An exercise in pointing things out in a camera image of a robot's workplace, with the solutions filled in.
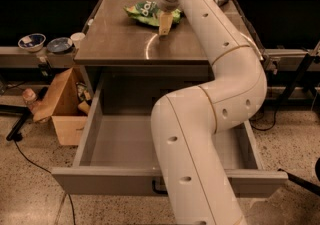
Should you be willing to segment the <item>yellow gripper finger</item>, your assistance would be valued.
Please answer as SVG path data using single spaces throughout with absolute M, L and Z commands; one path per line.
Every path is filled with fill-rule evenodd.
M 166 36 L 169 34 L 173 22 L 171 12 L 161 11 L 159 15 L 159 35 Z

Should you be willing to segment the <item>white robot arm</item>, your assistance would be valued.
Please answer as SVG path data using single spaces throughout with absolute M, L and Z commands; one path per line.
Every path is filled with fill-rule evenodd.
M 156 155 L 179 225 L 247 225 L 213 144 L 251 118 L 267 82 L 254 49 L 213 0 L 156 0 L 181 7 L 213 70 L 212 81 L 161 97 L 151 113 Z

